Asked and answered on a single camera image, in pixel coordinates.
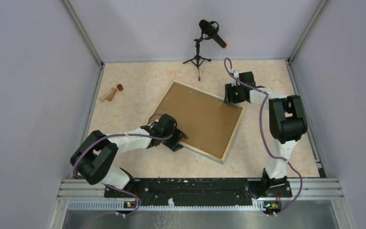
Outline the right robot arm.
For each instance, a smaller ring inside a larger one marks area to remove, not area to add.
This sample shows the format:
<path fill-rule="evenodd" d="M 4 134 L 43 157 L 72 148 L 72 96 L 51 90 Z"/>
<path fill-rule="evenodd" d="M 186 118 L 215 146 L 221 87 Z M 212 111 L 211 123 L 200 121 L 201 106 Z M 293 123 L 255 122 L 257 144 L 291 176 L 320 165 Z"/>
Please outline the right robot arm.
<path fill-rule="evenodd" d="M 270 161 L 263 169 L 262 178 L 248 188 L 252 198 L 261 196 L 277 196 L 286 191 L 287 167 L 292 151 L 302 135 L 307 132 L 307 121 L 300 96 L 282 95 L 263 86 L 257 86 L 252 72 L 229 70 L 233 83 L 225 85 L 224 102 L 238 104 L 249 102 L 260 105 L 259 129 L 262 142 Z M 270 134 L 274 139 L 274 147 L 269 148 L 263 131 L 263 111 L 268 111 Z"/>

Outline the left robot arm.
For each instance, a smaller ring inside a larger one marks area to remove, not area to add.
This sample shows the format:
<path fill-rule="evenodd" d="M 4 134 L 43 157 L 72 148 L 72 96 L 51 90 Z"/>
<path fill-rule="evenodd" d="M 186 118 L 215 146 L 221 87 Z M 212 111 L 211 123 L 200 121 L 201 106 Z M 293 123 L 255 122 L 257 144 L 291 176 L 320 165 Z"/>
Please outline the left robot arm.
<path fill-rule="evenodd" d="M 133 177 L 122 168 L 114 167 L 117 154 L 148 149 L 160 144 L 175 152 L 182 148 L 180 141 L 187 135 L 178 129 L 169 114 L 155 114 L 154 121 L 132 131 L 106 135 L 100 130 L 91 132 L 70 158 L 72 174 L 90 185 L 114 187 L 122 197 L 133 193 Z"/>

